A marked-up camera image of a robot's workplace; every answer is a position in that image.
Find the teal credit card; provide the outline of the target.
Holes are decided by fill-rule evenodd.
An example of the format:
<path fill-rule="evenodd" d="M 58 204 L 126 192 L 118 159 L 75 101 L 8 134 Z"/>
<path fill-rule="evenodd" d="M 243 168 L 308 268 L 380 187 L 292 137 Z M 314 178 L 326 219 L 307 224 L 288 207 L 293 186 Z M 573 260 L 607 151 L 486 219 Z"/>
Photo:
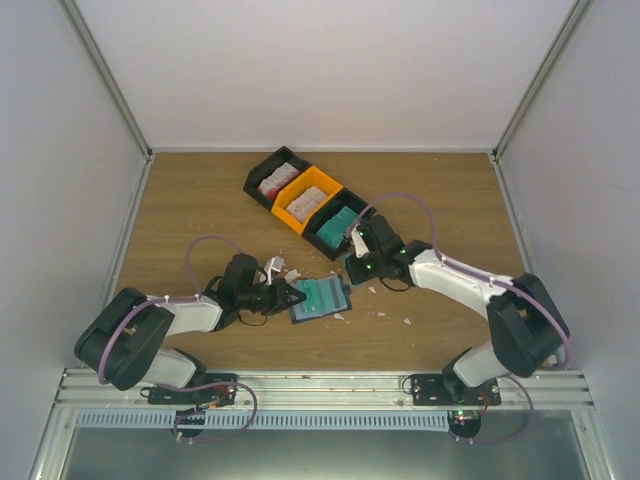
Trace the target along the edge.
<path fill-rule="evenodd" d="M 323 283 L 323 302 L 325 315 L 333 315 L 352 309 L 351 288 L 341 275 L 331 275 L 320 279 Z"/>
<path fill-rule="evenodd" d="M 319 315 L 325 312 L 323 302 L 323 283 L 317 279 L 304 279 L 294 283 L 294 287 L 306 294 L 306 301 L 294 309 L 302 315 Z"/>

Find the blue card holder wallet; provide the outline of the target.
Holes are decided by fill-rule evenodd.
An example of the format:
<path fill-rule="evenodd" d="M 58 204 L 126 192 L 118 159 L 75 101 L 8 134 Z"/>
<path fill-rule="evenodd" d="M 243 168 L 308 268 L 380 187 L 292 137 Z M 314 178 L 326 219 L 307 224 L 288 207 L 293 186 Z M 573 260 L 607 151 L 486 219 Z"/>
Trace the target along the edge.
<path fill-rule="evenodd" d="M 322 279 L 301 279 L 292 286 L 306 299 L 289 309 L 292 324 L 341 314 L 352 309 L 351 287 L 339 274 Z"/>

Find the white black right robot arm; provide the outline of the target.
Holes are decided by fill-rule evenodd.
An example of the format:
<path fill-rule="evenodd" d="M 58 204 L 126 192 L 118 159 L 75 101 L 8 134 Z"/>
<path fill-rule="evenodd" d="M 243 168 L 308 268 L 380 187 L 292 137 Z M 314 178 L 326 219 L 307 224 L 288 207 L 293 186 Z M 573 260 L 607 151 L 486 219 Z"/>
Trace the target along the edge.
<path fill-rule="evenodd" d="M 349 236 L 354 252 L 345 267 L 351 282 L 397 280 L 443 295 L 487 321 L 490 340 L 442 370 L 443 393 L 451 403 L 468 403 L 489 380 L 529 377 L 559 348 L 569 347 L 569 329 L 537 276 L 494 275 L 424 241 L 406 243 L 381 215 L 359 222 Z"/>

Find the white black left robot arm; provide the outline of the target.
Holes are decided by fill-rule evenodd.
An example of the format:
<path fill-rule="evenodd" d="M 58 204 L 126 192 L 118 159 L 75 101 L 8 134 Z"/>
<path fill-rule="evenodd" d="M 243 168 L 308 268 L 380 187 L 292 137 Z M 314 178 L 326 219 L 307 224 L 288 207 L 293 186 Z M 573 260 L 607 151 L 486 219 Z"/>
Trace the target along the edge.
<path fill-rule="evenodd" d="M 306 300 L 306 294 L 246 254 L 236 254 L 224 274 L 191 296 L 148 296 L 127 287 L 113 297 L 80 335 L 74 355 L 100 384 L 120 391 L 139 383 L 165 388 L 185 404 L 203 398 L 206 368 L 190 354 L 163 343 L 186 333 L 219 332 L 243 311 L 269 317 Z"/>

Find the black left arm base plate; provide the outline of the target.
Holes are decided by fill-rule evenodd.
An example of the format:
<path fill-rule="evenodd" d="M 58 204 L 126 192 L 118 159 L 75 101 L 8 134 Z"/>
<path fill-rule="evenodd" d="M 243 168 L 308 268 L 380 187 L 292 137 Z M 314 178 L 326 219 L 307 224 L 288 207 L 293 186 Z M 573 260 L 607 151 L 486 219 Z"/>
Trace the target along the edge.
<path fill-rule="evenodd" d="M 144 387 L 140 396 L 151 405 L 222 407 L 234 404 L 237 380 L 238 376 L 234 373 L 206 372 L 181 389 Z"/>

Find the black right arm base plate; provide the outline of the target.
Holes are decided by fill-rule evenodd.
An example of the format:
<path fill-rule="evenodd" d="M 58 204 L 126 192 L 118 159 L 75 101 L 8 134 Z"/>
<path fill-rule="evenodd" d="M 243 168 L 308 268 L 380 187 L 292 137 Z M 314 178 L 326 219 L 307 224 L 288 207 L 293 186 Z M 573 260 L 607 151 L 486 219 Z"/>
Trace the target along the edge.
<path fill-rule="evenodd" d="M 478 387 L 466 388 L 462 393 L 452 396 L 445 388 L 442 374 L 414 373 L 402 381 L 401 389 L 411 396 L 414 406 L 421 407 L 484 407 L 502 403 L 496 379 L 488 380 Z"/>

